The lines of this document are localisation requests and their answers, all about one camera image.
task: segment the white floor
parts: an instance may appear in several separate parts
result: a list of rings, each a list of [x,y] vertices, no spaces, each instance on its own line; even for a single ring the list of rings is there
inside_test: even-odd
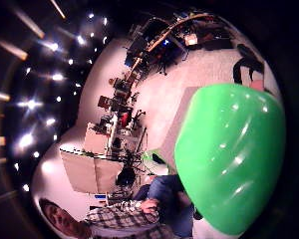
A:
[[[83,88],[76,125],[61,141],[52,145],[41,159],[31,184],[35,203],[40,197],[55,201],[76,219],[82,219],[90,205],[96,205],[93,195],[73,191],[60,157],[59,147],[69,145],[82,148],[88,122],[99,121],[105,114],[97,108],[99,96],[112,96],[108,79],[120,77],[128,68],[124,65],[129,43],[113,40],[94,64]],[[211,84],[233,83],[232,67],[240,59],[235,50],[191,51],[186,61],[167,68],[167,76],[150,75],[135,90],[141,92],[135,110],[147,112],[144,124],[148,127],[147,149],[157,148],[166,137],[183,90],[186,87],[204,87]]]

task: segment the hand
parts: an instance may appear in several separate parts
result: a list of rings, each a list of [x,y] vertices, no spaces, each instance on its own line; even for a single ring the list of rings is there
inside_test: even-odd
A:
[[[151,198],[147,199],[141,203],[141,209],[144,213],[152,213],[157,210],[159,201],[157,199]]]

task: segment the green balloon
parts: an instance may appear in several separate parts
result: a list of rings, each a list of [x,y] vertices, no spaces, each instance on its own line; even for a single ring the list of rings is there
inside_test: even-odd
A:
[[[272,96],[221,84],[192,97],[174,156],[198,211],[214,228],[237,235],[267,203],[284,144],[284,112]]]

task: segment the person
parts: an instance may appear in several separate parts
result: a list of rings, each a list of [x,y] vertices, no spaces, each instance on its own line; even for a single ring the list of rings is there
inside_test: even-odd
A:
[[[44,216],[57,230],[78,239],[169,239],[175,238],[175,235],[191,235],[190,207],[180,213],[176,210],[173,197],[179,190],[183,188],[177,175],[158,176],[149,187],[148,199],[95,208],[82,221],[77,221],[48,199],[41,198],[39,205]]]

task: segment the checkered shirt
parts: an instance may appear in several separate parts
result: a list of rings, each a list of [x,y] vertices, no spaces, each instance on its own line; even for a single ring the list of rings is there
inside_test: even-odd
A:
[[[125,239],[171,239],[174,238],[169,227],[158,223],[158,212],[144,213],[140,208],[140,201],[124,201],[112,206],[91,210],[83,222],[109,229],[145,226],[157,223],[157,226],[140,232],[137,235],[124,237]]]

